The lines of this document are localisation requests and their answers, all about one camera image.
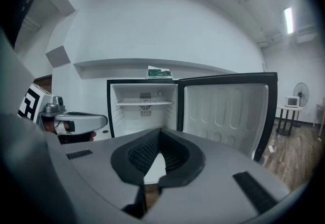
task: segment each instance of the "small table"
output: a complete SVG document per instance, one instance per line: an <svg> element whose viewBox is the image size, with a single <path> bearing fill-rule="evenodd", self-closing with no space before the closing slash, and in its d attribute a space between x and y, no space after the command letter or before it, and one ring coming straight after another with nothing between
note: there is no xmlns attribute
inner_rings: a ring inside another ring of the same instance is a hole
<svg viewBox="0 0 325 224"><path fill-rule="evenodd" d="M279 119L279 125L278 125L278 128L276 130L276 132L279 134L279 135L282 135L282 136L290 136L291 134L291 130L293 128L293 124L294 124L294 120L295 120L295 113L296 111L300 111L300 110L303 110L302 107L297 107L297 108L294 108L294 107L286 107L286 106L277 106L277 108L281 109L281 114L280 114L280 119ZM281 129L281 121L282 121L282 114L283 114L283 109L286 109L286 116L285 116L285 120L284 120L284 126L283 128ZM288 116L289 116L289 110L292 110L292 119L291 119L291 123L290 123L290 127L289 127L289 130L286 130L285 127L286 127L286 122L288 121Z"/></svg>
<svg viewBox="0 0 325 224"><path fill-rule="evenodd" d="M324 121L325 121L325 106L323 104L316 104L317 109L323 109L323 119L321 120L321 126L320 126L320 130L319 130L319 134L318 136L320 137L321 131L323 130L323 126L324 126ZM317 110L316 110L316 116L315 116L315 121L314 121L314 127L316 124L316 117L317 117Z"/></svg>

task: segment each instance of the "electric fan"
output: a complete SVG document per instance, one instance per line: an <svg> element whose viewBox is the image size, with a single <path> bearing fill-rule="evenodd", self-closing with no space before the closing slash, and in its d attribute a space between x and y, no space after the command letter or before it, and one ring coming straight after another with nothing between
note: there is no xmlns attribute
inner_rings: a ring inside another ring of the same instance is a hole
<svg viewBox="0 0 325 224"><path fill-rule="evenodd" d="M294 96L299 97L299 106L304 107L309 99L309 89L308 86L305 83L298 83L294 88ZM299 111L297 115L297 123L294 124L296 127L300 127L300 124L298 124L298 118L299 118Z"/></svg>

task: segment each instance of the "mini fridge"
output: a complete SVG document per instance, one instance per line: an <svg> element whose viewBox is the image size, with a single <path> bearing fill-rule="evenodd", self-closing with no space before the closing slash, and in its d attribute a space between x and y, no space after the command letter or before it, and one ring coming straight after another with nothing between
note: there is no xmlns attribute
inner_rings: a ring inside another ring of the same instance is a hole
<svg viewBox="0 0 325 224"><path fill-rule="evenodd" d="M276 104L276 73L107 80L112 138L168 128L224 143L255 161L270 138Z"/></svg>

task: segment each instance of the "vent slot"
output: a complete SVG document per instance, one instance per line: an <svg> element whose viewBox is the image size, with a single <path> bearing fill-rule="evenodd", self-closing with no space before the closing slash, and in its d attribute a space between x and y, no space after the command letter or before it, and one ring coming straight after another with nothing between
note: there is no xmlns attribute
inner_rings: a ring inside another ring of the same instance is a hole
<svg viewBox="0 0 325 224"><path fill-rule="evenodd" d="M140 98L143 100L147 100L151 98L151 93L150 92L142 92L140 93Z"/></svg>
<svg viewBox="0 0 325 224"><path fill-rule="evenodd" d="M140 111L141 116L151 116L151 110Z"/></svg>
<svg viewBox="0 0 325 224"><path fill-rule="evenodd" d="M92 151L90 151L89 149L86 149L86 150L82 150L82 151L78 151L78 152L67 153L67 157L68 157L69 160L72 160L72 159L75 159L75 158L79 158L79 157L89 155L91 153L92 153Z"/></svg>
<svg viewBox="0 0 325 224"><path fill-rule="evenodd" d="M276 205L276 200L248 172L234 174L233 178L260 214Z"/></svg>

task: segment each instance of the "black rubber pad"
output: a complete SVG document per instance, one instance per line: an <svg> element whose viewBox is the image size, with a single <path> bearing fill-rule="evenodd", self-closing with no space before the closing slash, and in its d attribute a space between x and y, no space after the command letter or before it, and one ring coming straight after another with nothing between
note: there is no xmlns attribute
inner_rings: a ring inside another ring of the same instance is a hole
<svg viewBox="0 0 325 224"><path fill-rule="evenodd" d="M72 160L72 159L75 159L75 158L79 158L79 157L89 155L91 153L92 153L92 151L90 151L89 149L86 149L86 150L81 150L81 151L78 151L78 152L67 153L67 157L68 157L69 160Z"/></svg>
<svg viewBox="0 0 325 224"><path fill-rule="evenodd" d="M233 178L260 214L277 204L276 200L248 172L234 174Z"/></svg>

